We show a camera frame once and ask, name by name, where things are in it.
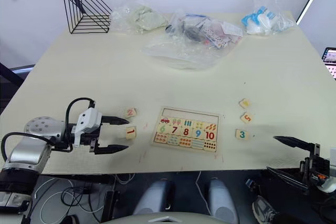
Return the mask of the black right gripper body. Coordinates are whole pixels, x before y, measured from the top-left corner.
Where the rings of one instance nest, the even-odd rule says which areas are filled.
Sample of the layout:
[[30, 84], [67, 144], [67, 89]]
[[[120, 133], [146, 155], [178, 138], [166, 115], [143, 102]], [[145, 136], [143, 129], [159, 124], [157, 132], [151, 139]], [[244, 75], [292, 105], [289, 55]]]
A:
[[300, 175], [305, 185], [322, 186], [330, 178], [330, 161], [320, 157], [320, 145], [306, 143], [303, 150], [309, 157], [300, 162]]

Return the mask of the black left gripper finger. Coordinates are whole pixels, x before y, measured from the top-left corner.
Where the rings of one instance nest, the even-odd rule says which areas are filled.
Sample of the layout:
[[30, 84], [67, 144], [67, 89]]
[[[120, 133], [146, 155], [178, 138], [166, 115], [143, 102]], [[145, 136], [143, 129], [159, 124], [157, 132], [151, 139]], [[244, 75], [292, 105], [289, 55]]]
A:
[[123, 150], [126, 150], [129, 146], [125, 145], [108, 145], [106, 147], [95, 147], [95, 155], [114, 154]]
[[126, 119], [119, 118], [117, 116], [110, 116], [109, 117], [109, 124], [111, 125], [125, 125], [129, 124], [130, 122]]

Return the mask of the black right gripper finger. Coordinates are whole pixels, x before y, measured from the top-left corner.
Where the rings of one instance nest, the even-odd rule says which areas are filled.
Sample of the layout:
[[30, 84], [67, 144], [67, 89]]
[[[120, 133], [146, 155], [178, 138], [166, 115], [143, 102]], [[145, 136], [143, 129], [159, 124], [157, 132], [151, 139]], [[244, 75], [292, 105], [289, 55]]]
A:
[[271, 168], [269, 166], [266, 167], [266, 169], [273, 174], [274, 176], [278, 177], [281, 179], [283, 182], [296, 187], [302, 191], [308, 191], [309, 187], [302, 181], [300, 181], [298, 178], [294, 177], [293, 175], [290, 175], [286, 172], [283, 172], [279, 169]]
[[305, 141], [302, 141], [300, 139], [297, 139], [295, 137], [290, 136], [273, 136], [274, 139], [278, 140], [279, 142], [290, 146], [290, 147], [298, 147], [302, 150], [313, 152], [315, 145], [313, 143], [308, 143]]

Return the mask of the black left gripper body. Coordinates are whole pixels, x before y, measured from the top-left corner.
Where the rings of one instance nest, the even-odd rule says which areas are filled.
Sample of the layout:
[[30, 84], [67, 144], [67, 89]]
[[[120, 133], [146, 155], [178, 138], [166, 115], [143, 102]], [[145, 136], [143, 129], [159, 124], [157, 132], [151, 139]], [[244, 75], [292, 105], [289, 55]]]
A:
[[80, 145], [90, 146], [89, 152], [96, 155], [109, 154], [109, 147], [100, 147], [99, 135], [100, 127], [103, 123], [110, 123], [110, 116], [102, 116], [101, 122], [90, 122], [89, 119], [81, 119], [79, 121]]

